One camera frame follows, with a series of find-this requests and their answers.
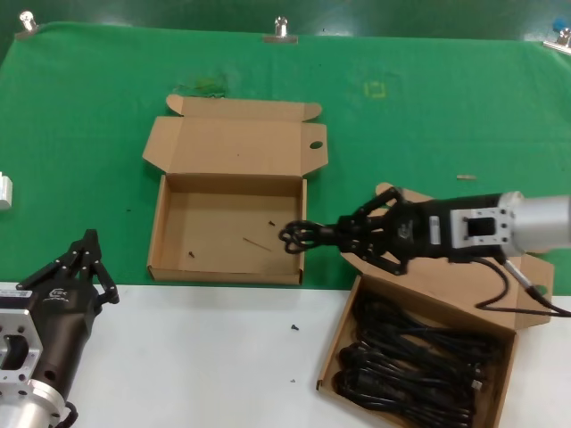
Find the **metal clip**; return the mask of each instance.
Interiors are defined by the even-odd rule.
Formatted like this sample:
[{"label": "metal clip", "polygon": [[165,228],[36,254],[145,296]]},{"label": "metal clip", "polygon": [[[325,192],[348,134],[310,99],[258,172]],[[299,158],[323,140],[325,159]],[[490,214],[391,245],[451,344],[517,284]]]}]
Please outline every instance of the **metal clip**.
[{"label": "metal clip", "polygon": [[22,39],[36,34],[39,30],[39,26],[34,20],[34,14],[30,11],[24,11],[20,14],[20,22],[24,27],[24,31],[16,34],[16,38]]},{"label": "metal clip", "polygon": [[555,21],[553,27],[555,32],[559,33],[557,41],[553,43],[546,40],[543,42],[543,45],[549,47],[549,49],[555,49],[563,54],[571,55],[571,47],[569,47],[569,42],[571,42],[571,28],[561,20]]},{"label": "metal clip", "polygon": [[265,35],[264,42],[266,43],[297,43],[297,36],[290,36],[287,34],[287,18],[285,16],[278,16],[276,18],[276,34]]}]

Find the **silver metal cylinder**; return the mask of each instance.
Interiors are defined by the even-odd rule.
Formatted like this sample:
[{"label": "silver metal cylinder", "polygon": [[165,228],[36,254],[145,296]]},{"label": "silver metal cylinder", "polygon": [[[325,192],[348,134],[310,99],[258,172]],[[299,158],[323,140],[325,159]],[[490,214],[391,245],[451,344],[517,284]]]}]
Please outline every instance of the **silver metal cylinder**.
[{"label": "silver metal cylinder", "polygon": [[48,428],[51,420],[48,409],[32,400],[0,404],[1,428]]},{"label": "silver metal cylinder", "polygon": [[522,198],[511,212],[513,243],[518,250],[571,246],[571,197]]},{"label": "silver metal cylinder", "polygon": [[0,428],[48,428],[62,420],[65,402],[49,385],[31,380],[4,385],[0,396]]}]

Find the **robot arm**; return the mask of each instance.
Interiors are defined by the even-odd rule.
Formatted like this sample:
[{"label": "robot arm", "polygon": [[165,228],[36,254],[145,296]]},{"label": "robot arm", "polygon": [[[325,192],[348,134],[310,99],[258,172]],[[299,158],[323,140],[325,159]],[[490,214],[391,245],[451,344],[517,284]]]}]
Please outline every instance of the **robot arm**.
[{"label": "robot arm", "polygon": [[[370,216],[393,202],[382,216]],[[417,257],[447,258],[451,263],[480,263],[498,273],[504,292],[477,305],[485,310],[525,312],[571,317],[553,307],[508,257],[527,251],[571,246],[571,198],[525,199],[521,193],[498,193],[450,200],[409,202],[399,189],[391,187],[336,224],[319,225],[294,221],[280,232],[285,251],[296,254],[334,245],[340,252],[352,252],[368,263],[394,275],[407,273],[409,261]],[[384,257],[392,254],[397,262]],[[507,293],[503,271],[484,258],[504,266],[526,292],[555,312],[490,308]]]},{"label": "robot arm", "polygon": [[[0,291],[1,428],[69,428],[75,422],[77,411],[66,400],[83,348],[103,304],[118,302],[95,230],[17,290]],[[70,414],[63,419],[65,407]]]}]

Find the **wood chip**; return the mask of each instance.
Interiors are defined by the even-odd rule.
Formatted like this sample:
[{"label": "wood chip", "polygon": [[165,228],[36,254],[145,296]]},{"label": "wood chip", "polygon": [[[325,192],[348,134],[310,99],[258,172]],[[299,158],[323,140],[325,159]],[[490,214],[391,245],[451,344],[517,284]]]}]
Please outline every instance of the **wood chip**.
[{"label": "wood chip", "polygon": [[266,250],[266,251],[271,252],[271,249],[269,249],[268,247],[264,247],[263,245],[261,245],[261,244],[259,244],[259,243],[255,243],[254,241],[250,241],[248,238],[244,238],[244,237],[243,237],[242,239],[244,239],[247,243],[251,243],[252,245],[255,245],[256,247],[260,247],[260,248],[263,248],[263,249]]}]

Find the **empty cardboard box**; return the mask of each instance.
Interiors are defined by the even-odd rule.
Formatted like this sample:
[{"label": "empty cardboard box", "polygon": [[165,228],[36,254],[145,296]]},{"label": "empty cardboard box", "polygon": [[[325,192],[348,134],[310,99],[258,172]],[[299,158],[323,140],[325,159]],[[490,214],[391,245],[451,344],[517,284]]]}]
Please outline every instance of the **empty cardboard box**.
[{"label": "empty cardboard box", "polygon": [[300,284],[303,255],[277,234],[305,218],[303,176],[327,164],[315,103],[182,97],[159,117],[143,157],[166,174],[148,269],[162,281]]}]

